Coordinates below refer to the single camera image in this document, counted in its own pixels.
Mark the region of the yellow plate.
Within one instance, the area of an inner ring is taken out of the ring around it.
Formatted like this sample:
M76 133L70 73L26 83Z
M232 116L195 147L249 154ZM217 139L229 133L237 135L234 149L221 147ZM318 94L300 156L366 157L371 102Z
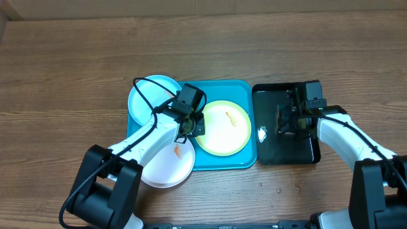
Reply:
M205 134L195 137L198 145L215 156L230 156L241 151L251 137L247 112L230 101L213 101L203 109Z

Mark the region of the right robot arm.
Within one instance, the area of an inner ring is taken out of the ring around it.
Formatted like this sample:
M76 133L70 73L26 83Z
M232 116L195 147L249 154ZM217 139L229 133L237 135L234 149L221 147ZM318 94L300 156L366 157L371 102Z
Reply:
M406 157L372 140L342 107L295 95L277 106L276 133L318 139L352 170L348 207L315 214L309 228L406 228Z

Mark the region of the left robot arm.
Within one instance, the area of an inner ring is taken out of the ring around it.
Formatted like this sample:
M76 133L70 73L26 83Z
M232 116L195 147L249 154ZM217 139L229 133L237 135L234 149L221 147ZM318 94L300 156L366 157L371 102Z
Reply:
M109 148L89 148L60 209L59 223L68 227L68 212L86 221L87 228L144 228L134 215L142 170L163 148L204 134L198 105L169 99L153 108L148 122L127 139Z

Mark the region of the light blue plate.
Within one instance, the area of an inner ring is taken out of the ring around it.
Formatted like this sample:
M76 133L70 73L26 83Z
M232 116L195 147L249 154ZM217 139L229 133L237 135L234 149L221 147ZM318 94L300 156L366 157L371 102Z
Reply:
M151 75L147 76L147 79L159 83L173 94L181 90L180 84L168 76ZM138 81L136 85L153 108L173 97L166 89L149 81L141 80ZM133 120L140 126L145 125L151 118L151 109L135 88L131 89L128 96L128 112Z

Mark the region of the green orange sponge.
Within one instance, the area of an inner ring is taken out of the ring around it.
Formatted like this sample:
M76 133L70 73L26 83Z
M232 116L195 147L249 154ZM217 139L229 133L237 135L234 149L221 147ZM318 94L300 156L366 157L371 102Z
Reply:
M276 107L276 112L275 112L275 131L278 133L279 131L279 116L280 116L280 104L277 105Z

